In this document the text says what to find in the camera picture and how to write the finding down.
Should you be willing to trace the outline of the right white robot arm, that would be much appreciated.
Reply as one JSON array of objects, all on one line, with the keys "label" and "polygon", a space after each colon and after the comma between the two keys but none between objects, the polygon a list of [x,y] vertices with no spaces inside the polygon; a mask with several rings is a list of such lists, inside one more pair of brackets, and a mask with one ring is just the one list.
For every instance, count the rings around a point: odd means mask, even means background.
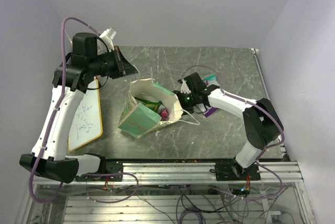
[{"label": "right white robot arm", "polygon": [[237,180],[244,179],[264,152],[275,144],[276,139],[284,138],[283,125],[270,100],[247,99],[225,91],[216,84],[207,85],[197,72],[179,80],[181,88],[174,90],[182,108],[188,113],[202,104],[226,111],[243,120],[246,143],[232,159],[231,174]]}]

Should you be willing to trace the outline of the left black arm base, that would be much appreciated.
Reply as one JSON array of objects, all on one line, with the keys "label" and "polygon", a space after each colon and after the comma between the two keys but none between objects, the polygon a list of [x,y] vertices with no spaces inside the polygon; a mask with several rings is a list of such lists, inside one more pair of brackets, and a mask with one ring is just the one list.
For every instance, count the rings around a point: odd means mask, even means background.
[{"label": "left black arm base", "polygon": [[[121,182],[122,175],[119,175],[124,171],[123,163],[121,161],[116,160],[105,160],[102,165],[100,165],[99,169],[95,174],[111,174],[117,173],[118,175],[110,176],[108,178],[109,181],[112,182]],[[76,182],[102,182],[106,181],[106,176],[90,176],[90,175],[81,175],[75,178]]]}]

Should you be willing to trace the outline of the purple snack packet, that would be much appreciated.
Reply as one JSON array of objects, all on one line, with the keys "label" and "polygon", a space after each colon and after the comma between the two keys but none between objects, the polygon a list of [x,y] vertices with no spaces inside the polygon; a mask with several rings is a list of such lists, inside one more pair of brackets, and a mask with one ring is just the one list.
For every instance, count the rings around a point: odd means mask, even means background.
[{"label": "purple snack packet", "polygon": [[202,114],[206,118],[208,118],[217,110],[217,108],[206,106],[204,104],[197,104],[196,108],[197,109],[194,109],[194,113]]}]

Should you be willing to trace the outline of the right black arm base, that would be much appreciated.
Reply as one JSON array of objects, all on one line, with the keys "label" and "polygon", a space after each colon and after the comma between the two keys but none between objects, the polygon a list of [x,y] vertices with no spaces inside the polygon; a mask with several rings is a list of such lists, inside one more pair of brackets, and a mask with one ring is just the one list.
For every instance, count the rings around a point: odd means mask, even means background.
[{"label": "right black arm base", "polygon": [[215,174],[217,181],[246,181],[248,177],[255,181],[261,179],[258,165],[252,164],[244,169],[235,159],[218,160],[209,171]]}]

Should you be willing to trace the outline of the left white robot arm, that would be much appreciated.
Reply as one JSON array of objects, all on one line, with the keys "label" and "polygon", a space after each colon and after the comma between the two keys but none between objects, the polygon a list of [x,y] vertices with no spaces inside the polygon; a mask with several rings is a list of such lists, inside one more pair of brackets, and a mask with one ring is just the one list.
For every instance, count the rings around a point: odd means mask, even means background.
[{"label": "left white robot arm", "polygon": [[104,156],[88,153],[70,157],[66,150],[76,110],[94,78],[118,79],[138,72],[113,44],[114,35],[115,31],[107,29],[99,36],[89,32],[73,36],[72,51],[54,71],[52,99],[41,134],[32,151],[19,160],[31,175],[62,183],[85,174],[96,181],[106,176]]}]

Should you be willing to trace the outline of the teal snack packet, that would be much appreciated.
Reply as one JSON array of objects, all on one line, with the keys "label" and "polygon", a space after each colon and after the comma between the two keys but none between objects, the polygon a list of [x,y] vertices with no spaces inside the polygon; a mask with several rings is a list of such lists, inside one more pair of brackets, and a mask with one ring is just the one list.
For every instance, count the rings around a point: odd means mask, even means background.
[{"label": "teal snack packet", "polygon": [[210,75],[210,76],[207,76],[207,77],[203,78],[203,82],[207,86],[212,85],[212,84],[219,85],[216,75]]}]

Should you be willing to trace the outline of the green white paper bag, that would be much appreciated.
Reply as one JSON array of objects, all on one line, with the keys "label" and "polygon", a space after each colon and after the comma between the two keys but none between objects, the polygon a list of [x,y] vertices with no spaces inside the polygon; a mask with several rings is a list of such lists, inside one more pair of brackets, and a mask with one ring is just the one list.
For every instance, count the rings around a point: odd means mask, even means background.
[{"label": "green white paper bag", "polygon": [[[136,101],[136,97],[162,102],[170,114],[169,120],[162,121],[158,111],[154,112],[142,105]],[[173,92],[156,83],[154,79],[140,79],[130,84],[118,128],[134,138],[140,138],[176,122],[182,122],[183,114],[189,112],[182,108]]]}]

